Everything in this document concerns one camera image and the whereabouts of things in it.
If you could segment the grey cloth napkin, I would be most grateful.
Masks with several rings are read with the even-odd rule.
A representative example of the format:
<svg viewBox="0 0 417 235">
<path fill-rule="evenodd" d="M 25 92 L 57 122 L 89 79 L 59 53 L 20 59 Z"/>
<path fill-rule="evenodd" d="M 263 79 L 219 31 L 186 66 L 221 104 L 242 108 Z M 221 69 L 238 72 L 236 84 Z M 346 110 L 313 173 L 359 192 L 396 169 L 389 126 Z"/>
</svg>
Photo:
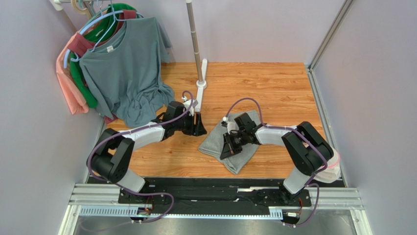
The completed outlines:
<svg viewBox="0 0 417 235">
<path fill-rule="evenodd" d="M 258 150 L 258 145 L 247 144 L 243 146 L 243 151 L 236 156 L 220 159 L 224 146 L 223 134 L 227 132 L 227 127 L 222 126 L 222 120 L 216 124 L 205 140 L 200 144 L 198 150 L 210 155 L 222 163 L 232 174 L 237 175 L 245 164 L 253 157 Z"/>
</svg>

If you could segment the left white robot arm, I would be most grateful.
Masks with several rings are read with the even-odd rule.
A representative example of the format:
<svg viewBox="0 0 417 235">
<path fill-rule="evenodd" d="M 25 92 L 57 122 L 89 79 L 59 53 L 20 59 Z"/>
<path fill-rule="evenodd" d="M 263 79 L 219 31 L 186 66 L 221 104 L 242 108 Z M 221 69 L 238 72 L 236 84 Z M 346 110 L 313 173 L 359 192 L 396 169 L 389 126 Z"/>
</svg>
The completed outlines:
<svg viewBox="0 0 417 235">
<path fill-rule="evenodd" d="M 207 134 L 201 115 L 195 112 L 196 100 L 172 101 L 166 111 L 148 124 L 125 131 L 106 129 L 87 158 L 92 176 L 140 193 L 146 181 L 129 169 L 134 151 L 151 143 L 164 141 L 176 132 L 188 136 Z"/>
</svg>

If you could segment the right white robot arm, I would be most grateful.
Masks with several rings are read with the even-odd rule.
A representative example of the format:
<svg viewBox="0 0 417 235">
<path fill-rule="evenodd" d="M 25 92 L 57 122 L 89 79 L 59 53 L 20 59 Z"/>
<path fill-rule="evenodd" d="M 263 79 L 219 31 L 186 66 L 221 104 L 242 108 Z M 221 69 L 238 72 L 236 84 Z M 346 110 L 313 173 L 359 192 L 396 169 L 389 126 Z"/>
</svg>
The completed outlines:
<svg viewBox="0 0 417 235">
<path fill-rule="evenodd" d="M 335 150 L 307 121 L 292 127 L 271 126 L 256 124 L 247 113 L 243 113 L 233 121 L 224 117 L 221 125 L 227 129 L 223 134 L 222 160 L 240 154 L 247 144 L 272 144 L 286 148 L 295 165 L 283 182 L 283 191 L 289 195 L 299 194 L 335 155 Z"/>
</svg>

